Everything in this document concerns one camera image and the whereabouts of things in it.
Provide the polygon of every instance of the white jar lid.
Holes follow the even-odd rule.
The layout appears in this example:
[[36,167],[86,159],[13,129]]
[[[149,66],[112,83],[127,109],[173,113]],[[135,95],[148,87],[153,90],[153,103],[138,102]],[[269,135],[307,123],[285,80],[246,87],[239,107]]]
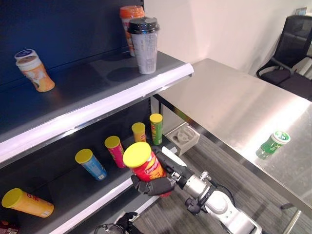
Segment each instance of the white jar lid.
[[271,138],[273,141],[275,141],[277,144],[285,145],[291,140],[291,136],[288,133],[282,132],[282,131],[275,131]]
[[16,66],[21,71],[29,71],[41,65],[41,60],[38,56],[28,56],[16,61]]
[[38,55],[35,52],[35,50],[27,49],[27,50],[22,50],[22,51],[19,51],[18,53],[16,53],[14,55],[14,58],[16,60],[20,60],[20,59],[23,59],[23,58],[28,57],[28,56],[38,56]]

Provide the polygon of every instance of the shelf edge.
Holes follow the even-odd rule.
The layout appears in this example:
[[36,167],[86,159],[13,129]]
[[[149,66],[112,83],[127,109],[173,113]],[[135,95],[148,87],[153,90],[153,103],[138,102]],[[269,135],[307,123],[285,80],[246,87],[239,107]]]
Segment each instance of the shelf edge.
[[[41,143],[44,143],[54,137],[60,139],[70,135],[81,129],[82,125],[83,127],[88,126],[88,124],[85,126],[85,123],[102,115],[108,114],[113,110],[116,110],[135,100],[148,98],[151,94],[154,94],[155,91],[163,91],[177,83],[181,78],[188,76],[193,72],[194,70],[192,65],[186,63],[107,98],[58,116],[33,129],[1,142],[0,168],[26,156],[28,153],[31,153],[27,152],[27,150],[38,146]],[[23,155],[13,160],[15,156],[21,153],[23,153]]]
[[49,234],[60,234],[60,233],[66,233],[70,229],[77,226],[79,223],[81,223],[83,220],[85,220],[87,217],[92,215],[94,212],[96,212],[98,209],[100,209],[105,204],[109,203],[112,199],[114,199],[117,195],[128,189],[132,185],[131,178],[128,178],[123,183],[119,184],[115,188],[113,188],[109,193],[105,194],[103,197],[101,197],[99,200],[94,202],[92,205],[88,206],[78,214],[76,214],[74,217],[70,218],[66,222],[64,222],[62,225],[51,231]]

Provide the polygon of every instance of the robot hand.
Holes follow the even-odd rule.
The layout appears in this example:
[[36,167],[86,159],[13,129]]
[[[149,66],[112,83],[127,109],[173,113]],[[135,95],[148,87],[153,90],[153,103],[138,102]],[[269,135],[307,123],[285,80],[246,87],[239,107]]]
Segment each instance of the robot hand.
[[229,197],[218,190],[208,173],[204,171],[197,177],[175,154],[163,147],[153,148],[162,167],[170,175],[150,182],[143,182],[135,175],[131,177],[137,190],[148,195],[159,195],[172,191],[177,184],[191,197],[185,205],[192,214],[200,211],[218,219],[230,234],[261,234],[262,228],[243,211],[237,209]]

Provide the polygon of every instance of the black lid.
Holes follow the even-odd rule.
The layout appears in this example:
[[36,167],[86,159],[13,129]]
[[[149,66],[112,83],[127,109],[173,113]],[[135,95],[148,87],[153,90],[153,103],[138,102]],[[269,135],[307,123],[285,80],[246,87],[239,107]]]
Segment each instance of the black lid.
[[131,34],[147,34],[159,30],[159,24],[156,18],[135,18],[130,20],[128,33]]

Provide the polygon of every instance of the red pringles can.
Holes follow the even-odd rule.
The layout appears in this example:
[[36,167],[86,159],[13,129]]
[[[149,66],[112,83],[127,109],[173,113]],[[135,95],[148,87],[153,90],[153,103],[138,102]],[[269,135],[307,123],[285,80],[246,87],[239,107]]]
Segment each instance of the red pringles can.
[[[145,182],[166,176],[165,170],[146,142],[137,142],[129,146],[123,154],[123,163]],[[162,194],[162,197],[169,194],[170,192]]]

